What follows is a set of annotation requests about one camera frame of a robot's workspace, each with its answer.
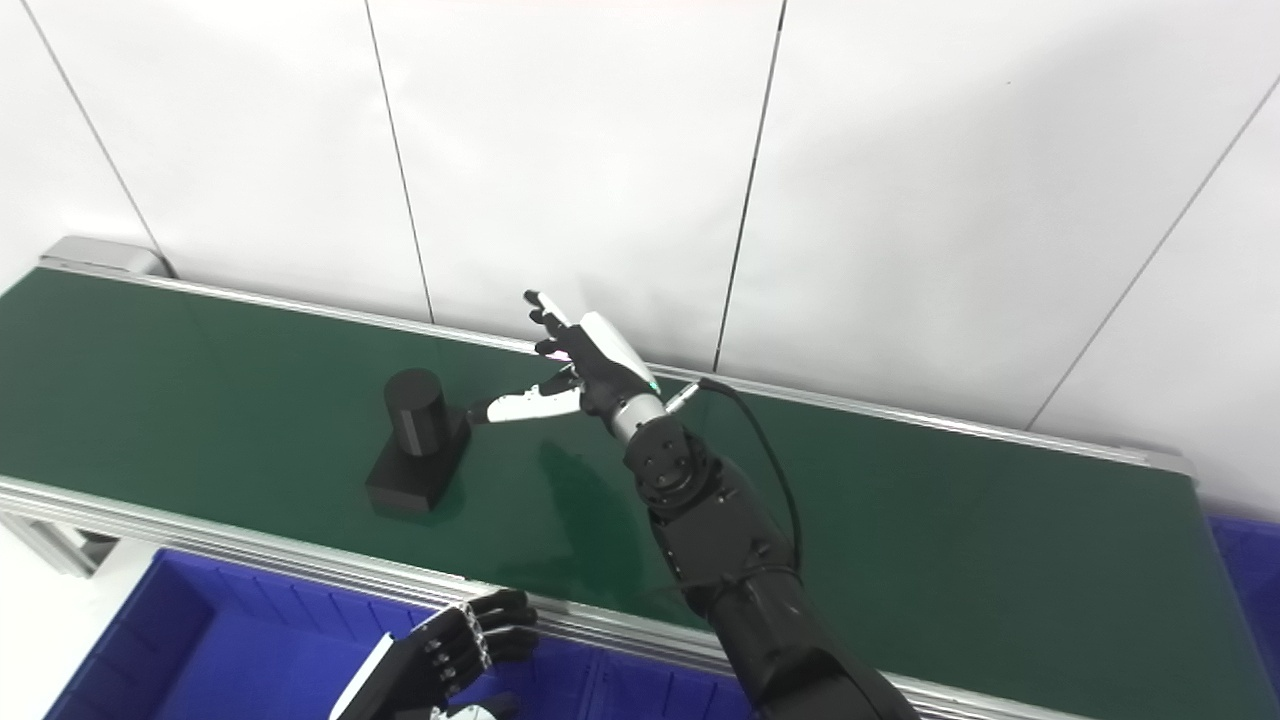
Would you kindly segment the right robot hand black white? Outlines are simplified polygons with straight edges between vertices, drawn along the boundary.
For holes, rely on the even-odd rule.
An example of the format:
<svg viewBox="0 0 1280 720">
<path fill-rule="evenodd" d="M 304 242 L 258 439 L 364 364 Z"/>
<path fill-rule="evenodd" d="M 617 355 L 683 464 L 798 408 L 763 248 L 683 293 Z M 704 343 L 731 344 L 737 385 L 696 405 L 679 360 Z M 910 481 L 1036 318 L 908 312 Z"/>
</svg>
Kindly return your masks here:
<svg viewBox="0 0 1280 720">
<path fill-rule="evenodd" d="M 474 402 L 466 418 L 474 425 L 524 421 L 584 413 L 600 419 L 621 443 L 649 421 L 668 414 L 660 387 L 631 343 L 600 313 L 576 323 L 536 290 L 524 292 L 529 316 L 547 332 L 535 354 L 564 365 L 548 380 L 522 393 Z"/>
</svg>

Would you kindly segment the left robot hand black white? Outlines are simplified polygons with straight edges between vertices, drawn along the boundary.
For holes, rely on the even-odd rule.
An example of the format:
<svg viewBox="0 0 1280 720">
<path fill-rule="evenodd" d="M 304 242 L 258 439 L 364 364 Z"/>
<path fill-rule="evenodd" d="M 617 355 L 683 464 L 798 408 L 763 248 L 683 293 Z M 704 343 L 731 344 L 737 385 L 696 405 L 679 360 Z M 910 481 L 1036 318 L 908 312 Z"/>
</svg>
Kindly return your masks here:
<svg viewBox="0 0 1280 720">
<path fill-rule="evenodd" d="M 453 602 L 401 638 L 383 635 L 333 705 L 332 719 L 515 719 L 508 691 L 458 705 L 497 664 L 527 661 L 540 642 L 529 596 L 504 588 Z"/>
</svg>

